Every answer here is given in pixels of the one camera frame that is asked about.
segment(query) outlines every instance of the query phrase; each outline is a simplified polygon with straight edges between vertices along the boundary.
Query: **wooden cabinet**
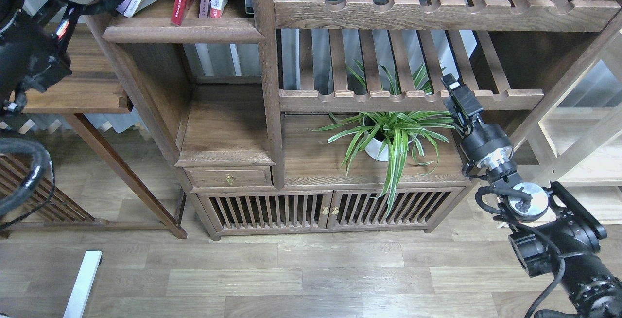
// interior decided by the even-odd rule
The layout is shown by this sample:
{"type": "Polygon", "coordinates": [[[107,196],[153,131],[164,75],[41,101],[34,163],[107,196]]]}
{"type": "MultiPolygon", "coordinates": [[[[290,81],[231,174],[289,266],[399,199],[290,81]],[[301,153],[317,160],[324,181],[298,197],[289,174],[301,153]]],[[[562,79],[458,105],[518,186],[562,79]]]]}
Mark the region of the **wooden cabinet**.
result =
{"type": "Polygon", "coordinates": [[[254,0],[253,19],[232,1],[222,19],[198,19],[194,6],[175,27],[169,23],[173,3],[162,0],[133,18],[95,16],[88,23],[185,191],[200,193],[195,208],[212,238],[391,227],[430,231],[471,187],[460,174],[453,140],[442,147],[433,172],[409,164],[400,183],[406,199],[400,200],[410,209],[395,211],[385,224],[376,217],[380,201],[363,197],[382,186],[384,165],[361,156],[345,176],[339,169],[344,145],[326,145],[326,132],[312,130],[328,123],[328,112],[444,109],[448,93],[440,77],[446,65],[432,37],[432,30],[443,30],[458,75],[484,105],[486,119],[513,132],[520,145],[620,29],[619,1],[254,0]],[[295,89],[282,85],[282,29],[297,29],[304,50],[295,89]],[[328,87],[314,79],[312,29],[328,29],[328,87]],[[359,39],[365,90],[348,83],[345,54],[351,49],[344,29],[359,39]],[[459,30],[473,30],[477,45],[471,55],[459,30]],[[386,42],[378,43],[379,33],[386,42]],[[407,61],[409,39],[419,45],[415,51],[424,59],[433,94],[406,85],[414,72],[407,61]],[[256,43],[261,77],[201,79],[212,85],[196,85],[182,43],[256,43]],[[401,94],[382,87],[380,46],[390,49],[401,94]],[[244,173],[227,178],[227,171],[244,173]],[[357,209],[363,206],[369,209],[357,209]],[[336,215],[334,208],[340,210],[336,215]]]}

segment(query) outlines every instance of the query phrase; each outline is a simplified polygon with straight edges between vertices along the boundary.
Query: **drawer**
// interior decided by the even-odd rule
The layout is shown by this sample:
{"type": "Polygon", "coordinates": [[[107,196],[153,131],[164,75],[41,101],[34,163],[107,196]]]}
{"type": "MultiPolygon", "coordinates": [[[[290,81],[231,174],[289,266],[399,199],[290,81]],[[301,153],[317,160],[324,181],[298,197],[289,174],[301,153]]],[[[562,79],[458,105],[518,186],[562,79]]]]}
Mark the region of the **drawer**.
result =
{"type": "Polygon", "coordinates": [[[185,167],[193,188],[260,187],[272,185],[269,166],[185,167]]]}

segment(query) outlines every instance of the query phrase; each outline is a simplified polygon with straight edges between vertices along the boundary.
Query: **potted plant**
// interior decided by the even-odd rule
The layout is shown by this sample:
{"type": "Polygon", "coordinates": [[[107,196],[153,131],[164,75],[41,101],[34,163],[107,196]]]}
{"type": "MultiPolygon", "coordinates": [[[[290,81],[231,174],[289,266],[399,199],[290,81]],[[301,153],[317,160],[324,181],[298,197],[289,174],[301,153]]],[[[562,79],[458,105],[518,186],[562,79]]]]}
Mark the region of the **potted plant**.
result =
{"type": "MultiPolygon", "coordinates": [[[[363,65],[356,61],[356,65],[363,72],[363,65]]],[[[391,94],[401,92],[397,76],[391,76],[386,67],[381,66],[389,79],[389,91],[391,94]]],[[[366,87],[365,80],[351,68],[348,70],[366,87]]],[[[432,88],[424,65],[422,64],[413,74],[415,89],[424,90],[426,94],[432,93],[432,88]]],[[[317,129],[317,131],[333,130],[351,123],[358,125],[351,129],[342,130],[331,136],[328,143],[345,136],[352,136],[352,140],[346,150],[342,167],[346,166],[346,175],[349,172],[352,161],[361,150],[376,160],[388,161],[386,179],[382,192],[377,196],[387,195],[387,211],[385,217],[393,208],[397,183],[402,177],[406,158],[411,156],[418,165],[429,165],[434,161],[419,162],[417,156],[424,156],[422,141],[429,141],[436,153],[436,165],[438,165],[438,141],[448,143],[447,137],[435,132],[433,129],[453,129],[452,119],[446,111],[410,111],[410,112],[359,112],[355,116],[345,119],[337,119],[333,114],[331,118],[334,124],[317,129]]]]}

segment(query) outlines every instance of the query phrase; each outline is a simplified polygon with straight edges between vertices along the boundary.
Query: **slatted cabinet door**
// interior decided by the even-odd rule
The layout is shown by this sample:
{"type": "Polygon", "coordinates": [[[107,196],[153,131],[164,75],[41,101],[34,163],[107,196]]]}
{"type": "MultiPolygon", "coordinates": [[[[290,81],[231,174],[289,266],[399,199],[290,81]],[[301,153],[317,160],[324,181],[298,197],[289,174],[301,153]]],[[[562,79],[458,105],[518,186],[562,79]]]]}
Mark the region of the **slatted cabinet door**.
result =
{"type": "Polygon", "coordinates": [[[198,194],[218,235],[326,229],[332,191],[198,194]]]}
{"type": "Polygon", "coordinates": [[[331,230],[431,230],[431,221],[453,206],[463,187],[398,189],[393,209],[386,214],[386,196],[380,190],[337,190],[330,206],[331,230]]]}

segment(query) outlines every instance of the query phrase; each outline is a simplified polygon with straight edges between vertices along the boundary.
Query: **white flower pot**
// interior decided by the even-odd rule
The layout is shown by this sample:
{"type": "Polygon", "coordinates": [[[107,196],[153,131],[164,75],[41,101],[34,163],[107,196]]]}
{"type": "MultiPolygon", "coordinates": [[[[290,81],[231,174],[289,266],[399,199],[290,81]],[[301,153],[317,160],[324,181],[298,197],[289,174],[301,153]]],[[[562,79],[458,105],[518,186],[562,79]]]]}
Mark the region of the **white flower pot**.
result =
{"type": "Polygon", "coordinates": [[[380,151],[380,146],[382,146],[382,142],[372,138],[367,147],[365,147],[365,152],[378,161],[389,161],[389,146],[385,146],[382,151],[380,151]]]}

